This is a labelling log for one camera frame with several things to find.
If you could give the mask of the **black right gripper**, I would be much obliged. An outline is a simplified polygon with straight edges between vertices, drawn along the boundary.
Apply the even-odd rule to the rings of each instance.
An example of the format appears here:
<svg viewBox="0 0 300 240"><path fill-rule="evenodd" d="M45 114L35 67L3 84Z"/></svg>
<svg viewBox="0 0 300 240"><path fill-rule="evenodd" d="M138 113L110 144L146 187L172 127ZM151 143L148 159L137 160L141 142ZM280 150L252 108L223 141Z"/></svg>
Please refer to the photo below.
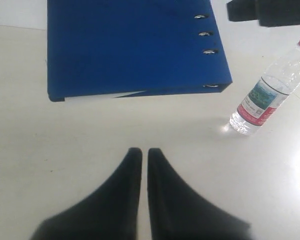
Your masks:
<svg viewBox="0 0 300 240"><path fill-rule="evenodd" d="M257 20L262 27L300 25L300 0L231 0L226 8L231 22Z"/></svg>

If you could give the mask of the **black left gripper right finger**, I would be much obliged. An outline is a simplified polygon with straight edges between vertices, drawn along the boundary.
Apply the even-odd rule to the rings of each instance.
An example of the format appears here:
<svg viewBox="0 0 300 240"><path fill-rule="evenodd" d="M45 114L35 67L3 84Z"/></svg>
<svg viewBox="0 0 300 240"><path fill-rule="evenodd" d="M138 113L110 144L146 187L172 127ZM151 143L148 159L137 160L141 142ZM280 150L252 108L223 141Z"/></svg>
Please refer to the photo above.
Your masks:
<svg viewBox="0 0 300 240"><path fill-rule="evenodd" d="M194 191L159 148L148 151L147 193L154 240L252 239L247 222Z"/></svg>

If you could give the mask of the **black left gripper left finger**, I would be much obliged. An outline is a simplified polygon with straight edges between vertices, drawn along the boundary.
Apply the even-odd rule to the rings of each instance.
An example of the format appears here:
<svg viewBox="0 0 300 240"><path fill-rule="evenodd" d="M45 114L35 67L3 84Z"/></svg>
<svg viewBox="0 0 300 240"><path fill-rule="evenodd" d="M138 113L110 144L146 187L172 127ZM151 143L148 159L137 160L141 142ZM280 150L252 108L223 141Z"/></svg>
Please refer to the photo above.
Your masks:
<svg viewBox="0 0 300 240"><path fill-rule="evenodd" d="M33 240L135 240L142 151L132 147L113 174L88 197L44 220Z"/></svg>

